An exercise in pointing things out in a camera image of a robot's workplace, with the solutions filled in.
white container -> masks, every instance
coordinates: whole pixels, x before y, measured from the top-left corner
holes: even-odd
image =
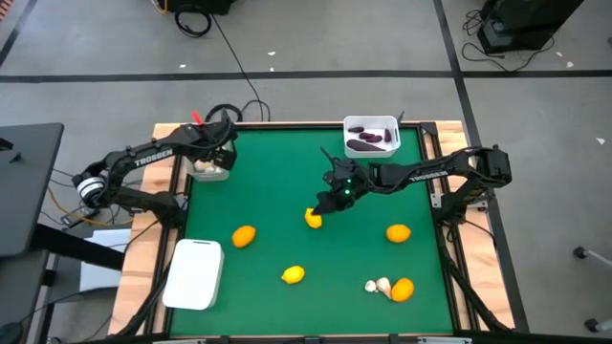
[[[193,179],[199,182],[220,182],[230,177],[230,172],[215,166],[212,162],[195,162],[183,157],[186,171]]]
[[[212,307],[217,299],[223,258],[223,250],[217,242],[179,241],[165,284],[164,305],[197,311]]]
[[[378,143],[368,143],[375,145],[384,151],[356,151],[346,146],[349,140],[361,140],[360,134],[349,133],[349,128],[363,127],[364,131],[374,135],[382,136],[382,141]],[[391,132],[391,142],[384,141],[384,130]],[[347,158],[389,158],[400,148],[400,128],[398,121],[392,116],[348,116],[344,118],[344,154]]]

white lid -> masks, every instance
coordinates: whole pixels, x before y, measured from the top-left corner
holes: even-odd
[[[205,310],[214,305],[223,250],[217,242],[183,239],[174,250],[163,302],[167,307]]]

orange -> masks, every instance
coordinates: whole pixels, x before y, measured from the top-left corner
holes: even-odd
[[[410,237],[410,228],[405,225],[393,225],[386,229],[386,238],[391,243],[403,243]]]
[[[400,278],[391,289],[391,300],[404,302],[414,293],[414,283],[407,278]]]
[[[242,248],[255,239],[255,228],[253,226],[241,226],[231,235],[233,245]]]

cable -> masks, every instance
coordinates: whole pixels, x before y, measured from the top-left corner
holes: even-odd
[[[206,20],[207,20],[207,26],[200,32],[196,32],[194,30],[192,30],[189,25],[183,23],[181,21],[181,14],[183,12],[191,12],[191,13],[200,13],[202,14]],[[210,14],[208,14],[207,11],[204,10],[204,8],[202,8],[201,6],[198,5],[194,5],[194,4],[183,4],[182,6],[180,6],[178,9],[176,9],[174,11],[174,22],[176,23],[176,26],[179,27],[179,31],[184,34],[187,37],[191,37],[191,38],[198,38],[198,37],[202,37],[203,35],[207,34],[210,31],[210,28],[212,27],[212,23],[210,21]]]
[[[249,107],[249,105],[254,104],[254,103],[260,103],[263,104],[266,107],[266,111],[268,111],[268,121],[272,121],[272,112],[270,111],[270,106],[268,106],[268,104],[266,104],[265,101],[262,100],[257,100],[257,99],[253,99],[253,100],[249,100],[245,106],[242,107],[242,110],[240,110],[241,113],[245,113],[245,110],[247,110],[247,108]]]
[[[262,102],[261,102],[261,99],[259,98],[259,94],[257,93],[257,90],[255,90],[255,87],[252,85],[251,81],[249,80],[249,76],[245,72],[244,68],[242,68],[242,63],[240,63],[240,59],[238,58],[238,55],[236,55],[236,52],[231,47],[231,44],[228,41],[228,38],[226,37],[226,34],[223,32],[223,29],[221,29],[221,26],[219,25],[219,22],[217,22],[217,17],[215,17],[214,14],[212,14],[211,16],[212,16],[212,20],[214,21],[214,24],[217,26],[217,29],[219,29],[219,32],[223,36],[223,39],[228,44],[228,48],[231,51],[231,54],[233,55],[233,58],[236,60],[236,63],[238,64],[238,67],[240,68],[240,72],[242,72],[242,75],[245,77],[245,80],[247,80],[247,82],[249,83],[249,86],[251,86],[251,88],[252,88],[252,91],[255,93],[255,97],[257,98],[257,102],[259,103],[259,111],[261,113],[261,121],[264,121],[264,108],[263,108],[263,106],[261,106]]]
[[[143,229],[142,232],[138,233],[137,236],[135,236],[132,240],[130,240],[129,242],[127,242],[127,244],[115,244],[112,246],[109,246],[109,248],[112,247],[119,247],[119,246],[123,246],[125,245],[125,249],[123,250],[123,253],[127,253],[127,249],[130,247],[130,245],[132,245],[132,243],[134,243],[134,241],[136,241],[136,239],[140,238],[144,233],[146,233],[147,230],[151,229],[154,225],[156,225],[159,222],[159,220],[154,221],[151,225],[149,225],[147,228]]]
[[[56,169],[56,168],[54,168],[54,171],[55,171],[55,172],[57,172],[57,173],[59,173],[59,174],[63,174],[63,175],[64,175],[64,176],[66,176],[66,177],[70,177],[70,178],[74,177],[74,175],[71,175],[70,173],[66,173],[66,172],[64,172],[64,171],[60,171],[60,170],[58,170],[58,169]]]
[[[468,36],[473,36],[473,35],[477,34],[478,30],[480,30],[480,27],[482,26],[482,22],[483,22],[482,17],[480,16],[480,10],[469,11],[468,13],[466,13],[466,19],[467,20],[463,23],[463,26],[461,28],[468,34]],[[555,46],[555,39],[552,36],[551,36],[550,39],[553,41],[553,44],[551,44],[550,47],[545,48],[545,49],[540,49],[539,51],[531,54],[524,64],[522,64],[521,66],[519,66],[518,68],[515,68],[513,70],[507,69],[506,67],[501,65],[499,62],[494,60],[494,58],[504,59],[504,58],[506,58],[505,55],[487,54],[482,49],[478,48],[475,44],[470,43],[470,42],[465,43],[463,45],[463,47],[461,48],[461,55],[467,61],[471,61],[471,62],[489,61],[489,62],[492,62],[493,64],[495,64],[497,67],[501,68],[504,72],[514,73],[514,72],[518,72],[518,71],[524,69],[525,67],[527,67],[532,62],[532,60],[536,57],[536,55],[551,50]],[[478,51],[482,55],[486,56],[487,58],[471,58],[471,57],[467,57],[466,56],[466,48],[467,47],[473,47],[476,51]]]
[[[90,219],[84,218],[82,216],[78,216],[78,215],[76,215],[76,214],[66,210],[66,208],[64,208],[63,206],[61,206],[59,204],[59,202],[57,201],[57,198],[55,197],[55,194],[54,194],[53,190],[49,186],[47,186],[47,191],[49,192],[49,196],[51,196],[51,201],[54,203],[55,207],[57,207],[57,209],[59,209],[61,212],[65,213],[66,215],[68,215],[70,217],[74,217],[76,219],[79,219],[79,220],[81,220],[83,222],[86,222],[88,224],[98,225],[98,226],[109,226],[108,224],[106,224],[104,222],[90,220]],[[130,222],[131,221],[126,222],[124,224],[120,224],[120,225],[127,225]]]
[[[466,13],[466,22],[463,24],[461,29],[468,33],[469,36],[475,35],[478,33],[478,29],[482,25],[482,18],[480,17],[480,10],[472,10]]]
[[[473,43],[469,43],[469,42],[468,42],[468,43],[464,44],[464,45],[463,45],[463,48],[461,48],[461,55],[462,55],[462,56],[463,56],[463,58],[465,58],[467,61],[471,61],[471,62],[483,62],[483,61],[489,61],[489,62],[492,62],[492,63],[494,63],[495,65],[497,65],[497,66],[498,66],[499,68],[501,68],[501,69],[502,69],[504,72],[507,72],[507,73],[514,73],[514,72],[518,72],[518,71],[522,70],[523,68],[527,67],[527,66],[528,66],[528,65],[529,65],[529,64],[532,62],[532,60],[533,60],[533,59],[534,59],[534,58],[535,58],[535,57],[536,57],[538,54],[542,54],[542,53],[544,53],[544,52],[548,52],[549,50],[553,49],[553,47],[555,46],[555,39],[554,39],[554,38],[551,36],[551,39],[550,39],[550,40],[553,42],[553,43],[551,44],[551,46],[550,46],[550,47],[548,47],[548,48],[544,48],[544,49],[541,49],[541,50],[539,50],[539,51],[537,51],[537,52],[533,53],[531,56],[529,56],[529,58],[527,59],[527,62],[523,63],[521,66],[519,66],[518,68],[515,68],[515,69],[513,69],[513,70],[508,70],[506,67],[502,66],[502,65],[501,65],[499,62],[497,62],[497,61],[495,61],[494,59],[492,59],[492,58],[500,58],[500,59],[501,59],[501,58],[505,58],[505,56],[495,56],[495,55],[490,55],[490,54],[487,54],[487,53],[485,53],[484,51],[482,51],[480,48],[476,47],[476,45],[474,45]],[[481,53],[482,55],[487,56],[487,57],[492,57],[492,58],[471,58],[471,57],[467,57],[467,56],[466,56],[466,48],[467,48],[467,46],[471,46],[471,47],[473,47],[475,50],[477,50],[479,53]]]
[[[473,223],[472,221],[466,220],[466,224],[472,225],[475,228],[480,229],[480,230],[486,232],[491,237],[491,239],[492,239],[493,247],[497,248],[497,242],[495,241],[495,237],[493,236],[493,234],[490,231],[488,231],[486,228],[484,228],[484,227],[482,227],[480,225],[477,225],[477,224]],[[449,223],[445,222],[445,226],[448,227],[447,241],[449,243],[454,243],[455,240],[457,240],[457,235],[456,235],[455,231],[453,230],[452,226]]]
[[[92,339],[93,337],[95,337],[95,336],[96,336],[96,335],[97,335],[97,334],[98,334],[98,333],[99,333],[99,332],[102,330],[102,328],[104,327],[104,325],[106,325],[106,324],[107,324],[109,321],[111,321],[111,319],[112,319],[112,318],[113,318],[113,314],[111,313],[110,315],[108,315],[108,317],[106,318],[106,320],[104,320],[104,322],[103,322],[103,323],[102,323],[102,324],[99,326],[99,328],[98,328],[98,329],[97,329],[97,330],[94,332],[94,334],[92,334],[92,335],[88,336],[88,337],[87,337],[87,338],[85,338],[85,339],[81,339],[81,340],[79,340],[78,342],[79,342],[79,343],[86,342],[86,341],[88,341],[89,339]]]
[[[52,179],[52,178],[49,178],[49,182],[51,182],[51,183],[56,183],[57,185],[64,186],[64,187],[74,187],[73,185],[68,185],[68,184],[65,184],[65,183],[60,183],[60,182],[58,182],[58,181],[55,181],[55,180],[54,180],[54,179]]]
[[[51,304],[57,303],[57,302],[59,302],[59,301],[63,301],[63,300],[65,300],[65,299],[67,299],[67,298],[71,298],[71,297],[76,296],[76,295],[81,295],[81,296],[83,296],[83,297],[84,297],[84,296],[85,296],[85,295],[87,295],[87,294],[90,294],[90,293],[93,293],[93,292],[96,292],[96,291],[103,291],[103,290],[109,290],[109,288],[95,288],[95,289],[92,289],[92,290],[82,290],[82,291],[77,291],[77,292],[73,292],[73,293],[71,293],[71,294],[68,294],[68,295],[66,295],[66,296],[62,296],[62,297],[60,297],[60,298],[58,298],[58,299],[56,299],[56,300],[49,301],[49,302],[47,302],[46,304],[44,304],[44,305],[42,305],[42,306],[38,307],[37,309],[35,309],[35,310],[33,310],[33,311],[29,312],[29,313],[28,313],[26,316],[24,316],[23,318],[21,318],[21,320],[19,320],[19,321],[18,321],[18,323],[22,323],[22,322],[24,322],[24,320],[26,320],[26,319],[28,319],[29,317],[33,316],[34,314],[36,314],[36,312],[46,309],[46,308],[47,308],[47,307],[49,307],[49,305],[51,305]]]
[[[66,224],[62,224],[60,221],[54,219],[53,217],[51,217],[51,215],[47,214],[46,212],[40,210],[40,213],[42,215],[45,215],[49,220],[53,221],[56,225],[58,225],[58,226],[66,226]]]

black desk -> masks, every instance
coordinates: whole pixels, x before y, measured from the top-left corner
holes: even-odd
[[[37,222],[63,130],[60,123],[0,127],[0,138],[13,145],[0,151],[0,258],[47,249],[121,269],[122,253]]]
[[[0,139],[12,144],[4,142],[0,150],[0,326],[33,311],[49,252],[109,269],[123,265],[121,252],[37,222],[63,128],[60,123],[0,127]]]

